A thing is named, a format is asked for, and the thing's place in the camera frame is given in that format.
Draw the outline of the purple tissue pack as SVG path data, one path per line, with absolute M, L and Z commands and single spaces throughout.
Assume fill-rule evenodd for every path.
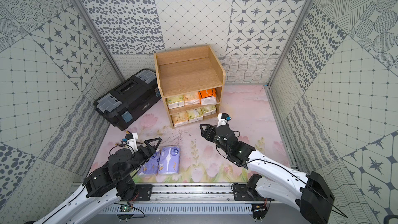
M 159 159 L 159 174 L 178 174 L 180 165 L 180 148 L 166 146 L 161 149 Z
M 157 175 L 159 171 L 160 164 L 160 150 L 158 149 L 146 162 L 143 166 L 141 166 L 138 176 L 152 176 Z

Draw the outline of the orange tissue pack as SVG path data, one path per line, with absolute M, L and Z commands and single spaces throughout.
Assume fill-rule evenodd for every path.
M 214 105 L 217 103 L 217 92 L 216 89 L 208 89 L 199 91 L 201 105 Z

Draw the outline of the beige tissue pack shelf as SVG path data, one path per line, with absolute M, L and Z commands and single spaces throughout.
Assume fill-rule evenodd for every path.
M 185 105 L 196 105 L 201 103 L 201 98 L 198 92 L 186 93 L 183 95 Z

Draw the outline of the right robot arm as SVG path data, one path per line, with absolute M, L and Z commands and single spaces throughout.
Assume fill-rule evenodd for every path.
M 200 124 L 201 136 L 225 152 L 225 158 L 257 176 L 252 192 L 297 209 L 311 224 L 329 221 L 335 196 L 325 179 L 288 168 L 265 156 L 253 146 L 239 141 L 228 124 L 215 127 Z

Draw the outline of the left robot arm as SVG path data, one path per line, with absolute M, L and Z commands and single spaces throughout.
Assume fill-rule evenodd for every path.
M 128 145 L 108 157 L 77 190 L 46 216 L 31 224 L 84 224 L 108 206 L 136 197 L 131 173 L 138 171 L 159 148 L 161 138 L 145 140 L 133 151 Z

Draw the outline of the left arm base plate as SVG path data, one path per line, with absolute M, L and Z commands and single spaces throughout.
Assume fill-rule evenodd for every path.
M 118 196 L 126 202 L 150 201 L 152 190 L 152 184 L 121 184 L 117 186 Z

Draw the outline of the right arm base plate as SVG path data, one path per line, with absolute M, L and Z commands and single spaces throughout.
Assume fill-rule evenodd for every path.
M 246 184 L 233 183 L 231 190 L 235 201 L 261 201 L 264 197 L 256 191 L 257 183 L 262 178 L 259 174 L 253 174 Z

